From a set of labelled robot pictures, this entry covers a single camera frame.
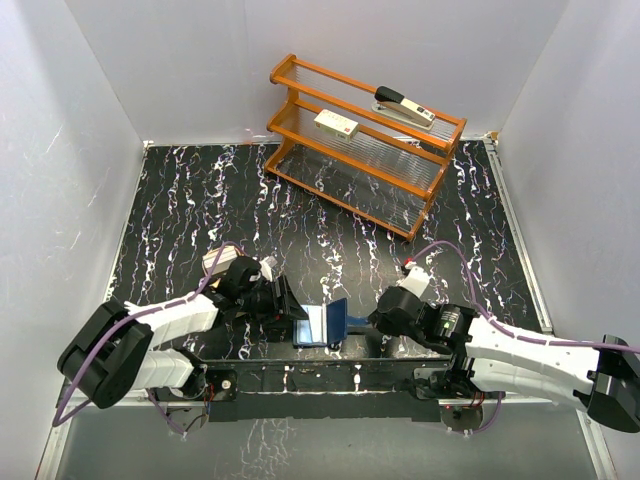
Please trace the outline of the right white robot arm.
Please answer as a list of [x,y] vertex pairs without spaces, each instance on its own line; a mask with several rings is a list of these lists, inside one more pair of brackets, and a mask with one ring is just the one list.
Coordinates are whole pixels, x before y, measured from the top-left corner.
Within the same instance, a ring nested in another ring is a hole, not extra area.
[[570,405],[612,430],[639,430],[639,352],[619,337],[558,339],[471,308],[432,307],[401,286],[383,293],[368,321],[448,357],[444,370],[417,381],[430,397],[517,393]]

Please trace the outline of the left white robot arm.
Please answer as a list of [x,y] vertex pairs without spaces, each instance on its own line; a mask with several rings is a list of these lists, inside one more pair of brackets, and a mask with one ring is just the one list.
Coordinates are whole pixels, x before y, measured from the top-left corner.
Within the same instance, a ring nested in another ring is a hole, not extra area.
[[276,264],[272,256],[235,256],[182,297],[146,307],[104,302],[63,350],[57,369],[100,409],[132,390],[170,388],[197,398],[206,374],[189,356],[163,344],[237,317],[276,328],[308,319],[287,278],[275,275]]

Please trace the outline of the stack of credit cards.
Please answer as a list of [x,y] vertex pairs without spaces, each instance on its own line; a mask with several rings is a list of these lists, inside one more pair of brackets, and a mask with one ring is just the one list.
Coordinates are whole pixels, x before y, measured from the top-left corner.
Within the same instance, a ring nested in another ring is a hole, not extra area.
[[203,272],[205,275],[225,272],[237,257],[238,251],[234,246],[211,250],[202,257]]

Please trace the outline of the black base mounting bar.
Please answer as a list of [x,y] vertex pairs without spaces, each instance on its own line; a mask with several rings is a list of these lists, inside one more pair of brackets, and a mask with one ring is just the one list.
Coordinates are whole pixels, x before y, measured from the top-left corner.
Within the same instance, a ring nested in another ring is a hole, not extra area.
[[484,407],[482,393],[448,360],[215,361],[206,373],[210,419],[387,419],[438,422],[449,406]]

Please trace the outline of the blue card holder wallet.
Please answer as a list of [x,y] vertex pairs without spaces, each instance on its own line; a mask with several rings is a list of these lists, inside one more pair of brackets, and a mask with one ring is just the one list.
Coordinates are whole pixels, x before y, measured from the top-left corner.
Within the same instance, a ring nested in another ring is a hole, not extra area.
[[339,344],[351,329],[368,327],[366,317],[348,313],[346,298],[329,304],[303,305],[305,317],[294,321],[293,345],[297,348],[327,347]]

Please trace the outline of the orange wooden three-tier rack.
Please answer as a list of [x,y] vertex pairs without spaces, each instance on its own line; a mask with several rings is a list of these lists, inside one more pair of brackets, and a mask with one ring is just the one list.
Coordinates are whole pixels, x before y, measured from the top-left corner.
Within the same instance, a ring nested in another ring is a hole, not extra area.
[[[281,136],[265,170],[407,240],[421,227],[453,160],[466,119],[436,115],[418,129],[372,110],[378,87],[286,56],[271,71],[286,87],[267,123]],[[350,141],[325,133],[315,116],[328,109],[360,124]]]

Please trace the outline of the black and beige stapler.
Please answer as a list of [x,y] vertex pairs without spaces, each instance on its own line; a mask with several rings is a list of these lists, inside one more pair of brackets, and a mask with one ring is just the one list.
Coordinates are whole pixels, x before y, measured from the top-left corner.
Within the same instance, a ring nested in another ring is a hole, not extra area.
[[426,107],[408,99],[386,86],[379,86],[374,93],[372,110],[389,119],[429,131],[436,115]]

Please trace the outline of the white staples box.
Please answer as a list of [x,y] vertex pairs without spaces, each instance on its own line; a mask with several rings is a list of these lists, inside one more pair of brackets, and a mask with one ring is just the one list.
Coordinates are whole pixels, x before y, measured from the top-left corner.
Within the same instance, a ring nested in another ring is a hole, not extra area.
[[360,124],[328,109],[323,109],[314,118],[315,126],[325,133],[350,142],[359,132]]

